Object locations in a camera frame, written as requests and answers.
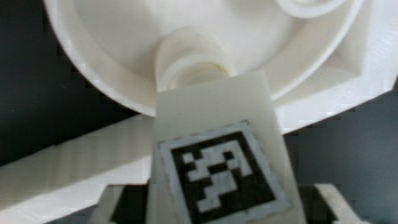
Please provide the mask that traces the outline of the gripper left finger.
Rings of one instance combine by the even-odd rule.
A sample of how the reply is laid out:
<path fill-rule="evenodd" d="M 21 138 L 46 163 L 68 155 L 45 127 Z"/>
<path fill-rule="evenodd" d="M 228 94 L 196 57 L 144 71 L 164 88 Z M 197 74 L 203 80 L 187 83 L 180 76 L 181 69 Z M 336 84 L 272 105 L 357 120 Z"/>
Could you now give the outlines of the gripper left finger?
<path fill-rule="evenodd" d="M 108 185 L 87 224 L 146 224 L 148 185 Z"/>

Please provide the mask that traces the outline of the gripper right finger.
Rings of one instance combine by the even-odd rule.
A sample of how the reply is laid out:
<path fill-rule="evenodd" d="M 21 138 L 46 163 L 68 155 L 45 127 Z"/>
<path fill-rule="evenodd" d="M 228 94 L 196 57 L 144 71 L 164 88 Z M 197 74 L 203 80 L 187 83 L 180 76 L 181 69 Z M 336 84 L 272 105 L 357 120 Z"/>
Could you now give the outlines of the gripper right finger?
<path fill-rule="evenodd" d="M 355 214 L 332 184 L 299 186 L 307 224 L 371 224 Z"/>

